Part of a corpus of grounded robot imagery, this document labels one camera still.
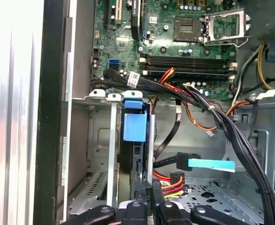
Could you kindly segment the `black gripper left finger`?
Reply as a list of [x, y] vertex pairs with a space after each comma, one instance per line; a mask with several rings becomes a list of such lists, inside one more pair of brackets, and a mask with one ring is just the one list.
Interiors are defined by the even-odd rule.
[[149, 182], [134, 184], [134, 198], [123, 201], [117, 208], [99, 205], [65, 222], [64, 225], [146, 225], [151, 214]]

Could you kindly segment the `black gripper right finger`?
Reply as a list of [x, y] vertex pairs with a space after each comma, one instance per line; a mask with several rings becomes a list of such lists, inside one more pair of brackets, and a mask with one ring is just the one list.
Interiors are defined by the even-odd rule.
[[185, 195], [164, 198], [161, 185], [152, 185], [152, 212], [156, 225], [262, 225], [262, 212], [237, 194], [217, 186], [189, 185]]

